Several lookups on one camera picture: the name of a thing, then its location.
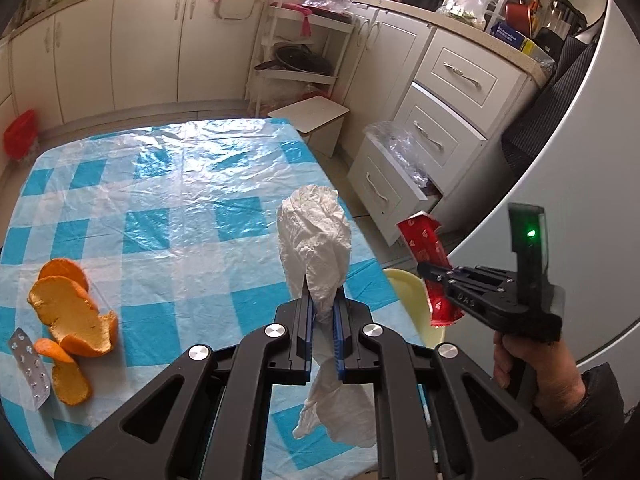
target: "white tissue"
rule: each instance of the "white tissue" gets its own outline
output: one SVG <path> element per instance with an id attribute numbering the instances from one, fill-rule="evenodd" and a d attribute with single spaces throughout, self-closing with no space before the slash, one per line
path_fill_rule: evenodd
<path id="1" fill-rule="evenodd" d="M 351 254 L 351 227 L 338 204 L 338 192 L 325 186 L 301 187 L 282 201 L 277 223 L 287 286 L 299 298 L 306 275 L 316 311 L 313 358 L 320 370 L 293 437 L 302 438 L 323 424 L 334 442 L 371 447 L 376 443 L 372 390 L 342 384 L 335 369 L 332 306 Z"/>

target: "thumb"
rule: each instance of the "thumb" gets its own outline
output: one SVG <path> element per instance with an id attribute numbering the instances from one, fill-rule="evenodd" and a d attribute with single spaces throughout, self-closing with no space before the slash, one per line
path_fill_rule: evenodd
<path id="1" fill-rule="evenodd" d="M 545 366 L 549 359 L 549 348 L 545 343 L 534 341 L 528 337 L 505 335 L 502 345 L 512 356 L 522 359 L 535 370 Z"/>

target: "yellow trash can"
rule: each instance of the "yellow trash can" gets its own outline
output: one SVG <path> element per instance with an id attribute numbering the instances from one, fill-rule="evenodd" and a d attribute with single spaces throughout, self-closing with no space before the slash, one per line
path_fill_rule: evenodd
<path id="1" fill-rule="evenodd" d="M 424 283 L 418 276 L 401 269 L 383 269 L 396 296 L 414 322 L 416 332 L 427 348 L 435 348 L 444 341 L 444 327 L 431 326 L 431 311 L 427 303 Z"/>

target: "silver screw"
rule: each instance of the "silver screw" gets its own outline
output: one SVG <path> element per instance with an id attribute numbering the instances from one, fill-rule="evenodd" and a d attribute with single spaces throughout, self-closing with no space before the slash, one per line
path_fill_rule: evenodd
<path id="1" fill-rule="evenodd" d="M 189 357 L 194 361 L 202 361 L 209 355 L 209 349 L 204 345 L 195 345 L 189 348 Z"/>
<path id="2" fill-rule="evenodd" d="M 362 327 L 362 331 L 369 337 L 378 337 L 380 334 L 382 334 L 382 327 L 375 323 L 369 323 L 368 325 Z"/>
<path id="3" fill-rule="evenodd" d="M 451 359 L 458 355 L 458 347 L 451 343 L 444 343 L 444 345 L 438 347 L 438 354 L 447 359 Z"/>
<path id="4" fill-rule="evenodd" d="M 268 337 L 280 337 L 281 335 L 284 335 L 286 331 L 287 329 L 278 323 L 271 323 L 264 329 L 264 333 Z"/>

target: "table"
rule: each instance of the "table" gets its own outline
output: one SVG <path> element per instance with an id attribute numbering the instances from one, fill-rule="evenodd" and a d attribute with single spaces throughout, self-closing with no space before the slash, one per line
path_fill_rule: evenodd
<path id="1" fill-rule="evenodd" d="M 305 184 L 331 186 L 295 129 L 278 119 L 140 128 L 38 158 L 0 256 L 0 395 L 9 422 L 47 471 L 185 349 L 233 345 L 273 320 L 276 307 L 291 299 L 276 209 Z M 348 218 L 347 295 L 419 343 Z M 52 394 L 34 412 L 4 342 L 16 327 L 32 340 L 49 336 L 26 298 L 40 267 L 55 257 L 80 262 L 100 311 L 118 314 L 120 336 L 109 354 L 78 358 L 94 389 L 90 400 L 69 407 Z M 334 444 L 322 427 L 293 439 L 307 391 L 274 388 L 262 477 L 342 480 L 374 466 L 375 447 Z"/>

